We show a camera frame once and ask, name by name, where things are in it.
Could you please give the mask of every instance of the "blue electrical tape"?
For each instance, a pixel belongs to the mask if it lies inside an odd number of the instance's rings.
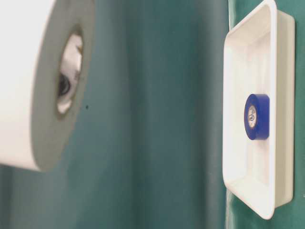
[[[244,108],[244,127],[251,140],[269,136],[269,97],[266,94],[249,95]]]

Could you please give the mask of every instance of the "white tray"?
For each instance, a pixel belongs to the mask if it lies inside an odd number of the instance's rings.
[[[250,140],[244,106],[270,98],[269,137]],[[223,177],[225,186],[264,219],[293,197],[295,21],[264,0],[224,43]]]

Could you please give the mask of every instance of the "green wall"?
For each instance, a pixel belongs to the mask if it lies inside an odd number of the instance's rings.
[[[48,173],[0,167],[1,228],[224,228],[227,1],[96,7],[75,131]]]

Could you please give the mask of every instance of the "green backdrop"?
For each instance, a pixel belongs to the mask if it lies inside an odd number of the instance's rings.
[[[260,0],[229,0],[230,28],[246,16]],[[292,202],[276,208],[270,220],[264,220],[233,194],[227,194],[226,228],[227,229],[302,229],[305,228],[305,1],[277,0],[278,9],[295,18],[295,177],[294,198]]]
[[[62,161],[45,174],[0,167],[0,228],[224,228],[228,2],[96,0],[96,17]]]

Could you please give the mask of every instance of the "green fabric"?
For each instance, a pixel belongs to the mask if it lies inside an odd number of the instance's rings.
[[[91,72],[50,172],[0,167],[0,228],[223,229],[227,1],[96,0]]]
[[[246,16],[260,0],[229,0],[230,27]],[[278,9],[292,15],[296,21],[295,53],[295,177],[294,198],[287,205],[275,209],[270,220],[264,220],[233,194],[227,194],[227,229],[300,229],[305,228],[305,1],[277,0]]]

